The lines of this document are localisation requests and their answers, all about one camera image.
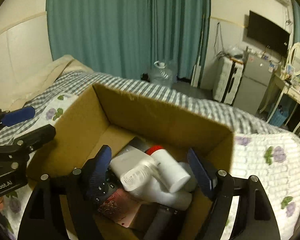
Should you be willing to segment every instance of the refrigerator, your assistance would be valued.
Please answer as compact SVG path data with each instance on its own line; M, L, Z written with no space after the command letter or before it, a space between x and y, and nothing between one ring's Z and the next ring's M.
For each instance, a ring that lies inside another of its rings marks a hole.
M249 55L233 106L255 115L271 79L270 62Z

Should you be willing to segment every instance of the beige blanket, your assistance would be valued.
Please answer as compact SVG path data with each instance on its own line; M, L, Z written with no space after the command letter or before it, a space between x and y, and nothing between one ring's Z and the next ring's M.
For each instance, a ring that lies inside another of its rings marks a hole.
M18 84L9 95L2 98L0 109L13 111L23 107L27 101L43 93L59 76L75 70L94 72L71 55L64 55L42 68L35 76Z

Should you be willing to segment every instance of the oval mirror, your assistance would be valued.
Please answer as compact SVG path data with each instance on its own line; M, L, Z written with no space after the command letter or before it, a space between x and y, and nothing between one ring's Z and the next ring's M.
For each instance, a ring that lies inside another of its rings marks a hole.
M293 44L287 62L294 68L294 75L300 75L300 42Z

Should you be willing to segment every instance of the white suitcase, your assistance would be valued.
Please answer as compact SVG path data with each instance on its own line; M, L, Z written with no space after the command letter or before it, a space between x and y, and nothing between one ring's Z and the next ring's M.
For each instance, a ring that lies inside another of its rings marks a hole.
M231 105L237 93L243 64L221 57L218 61L218 72L212 90L213 99Z

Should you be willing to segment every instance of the television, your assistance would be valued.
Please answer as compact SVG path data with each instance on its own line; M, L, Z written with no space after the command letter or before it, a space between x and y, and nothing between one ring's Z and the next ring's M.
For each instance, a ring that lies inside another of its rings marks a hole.
M247 37L286 57L290 34L274 22L250 11Z

